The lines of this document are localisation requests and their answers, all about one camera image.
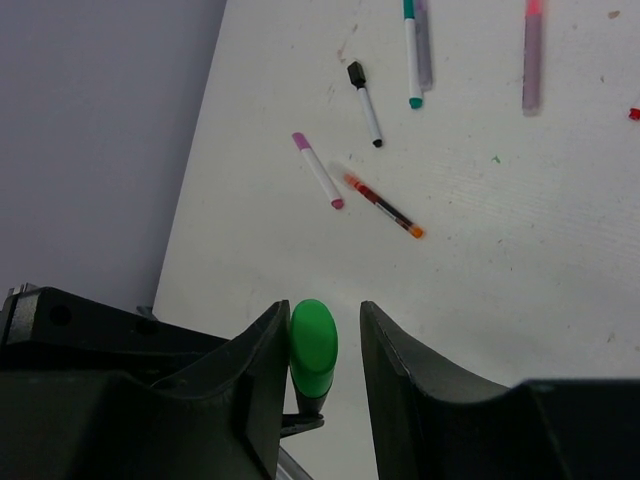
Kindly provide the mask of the pink white marker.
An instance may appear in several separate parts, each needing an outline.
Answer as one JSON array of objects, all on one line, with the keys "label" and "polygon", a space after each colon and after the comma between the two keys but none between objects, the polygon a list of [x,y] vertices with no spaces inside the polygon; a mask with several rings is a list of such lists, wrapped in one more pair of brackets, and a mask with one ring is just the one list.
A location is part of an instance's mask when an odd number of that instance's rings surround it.
[{"label": "pink white marker", "polygon": [[311,147],[309,141],[306,136],[301,132],[295,132],[292,134],[292,139],[296,144],[299,152],[309,165],[312,173],[315,178],[319,182],[322,190],[326,194],[330,205],[335,210],[341,210],[344,208],[344,199],[342,195],[339,193],[337,187],[335,186],[333,180],[330,178],[328,172],[325,167],[321,163],[320,159],[316,155],[315,151]]}]

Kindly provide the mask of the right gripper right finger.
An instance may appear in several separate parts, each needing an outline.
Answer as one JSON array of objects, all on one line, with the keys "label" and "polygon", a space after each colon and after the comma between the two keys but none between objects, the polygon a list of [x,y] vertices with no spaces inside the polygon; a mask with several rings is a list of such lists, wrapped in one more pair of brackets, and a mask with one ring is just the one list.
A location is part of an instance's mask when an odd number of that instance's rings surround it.
[{"label": "right gripper right finger", "polygon": [[635,379],[505,387],[427,347],[375,303],[361,351],[382,479],[635,479]]}]

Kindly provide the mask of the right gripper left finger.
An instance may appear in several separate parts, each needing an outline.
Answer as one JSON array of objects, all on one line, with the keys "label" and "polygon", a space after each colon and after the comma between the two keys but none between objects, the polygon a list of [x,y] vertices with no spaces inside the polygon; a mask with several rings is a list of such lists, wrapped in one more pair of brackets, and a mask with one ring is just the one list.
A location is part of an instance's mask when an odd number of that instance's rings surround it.
[{"label": "right gripper left finger", "polygon": [[175,373],[1,369],[5,479],[271,479],[289,306]]}]

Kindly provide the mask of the green black highlighter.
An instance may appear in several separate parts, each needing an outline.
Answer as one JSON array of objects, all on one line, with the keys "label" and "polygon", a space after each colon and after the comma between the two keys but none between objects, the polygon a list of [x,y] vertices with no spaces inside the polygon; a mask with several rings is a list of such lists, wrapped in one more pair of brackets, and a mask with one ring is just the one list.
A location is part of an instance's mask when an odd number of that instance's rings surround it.
[{"label": "green black highlighter", "polygon": [[333,385],[339,337],[328,307],[316,299],[301,301],[289,324],[290,372],[299,412],[320,414]]}]

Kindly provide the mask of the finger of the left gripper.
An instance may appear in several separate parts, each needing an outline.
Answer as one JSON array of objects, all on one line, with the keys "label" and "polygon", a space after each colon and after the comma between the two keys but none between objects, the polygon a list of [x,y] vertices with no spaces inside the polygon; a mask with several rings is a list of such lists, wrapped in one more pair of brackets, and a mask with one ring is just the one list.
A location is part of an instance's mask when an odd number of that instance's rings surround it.
[{"label": "finger of the left gripper", "polygon": [[175,373],[225,343],[53,288],[13,294],[1,312],[1,369]]}]

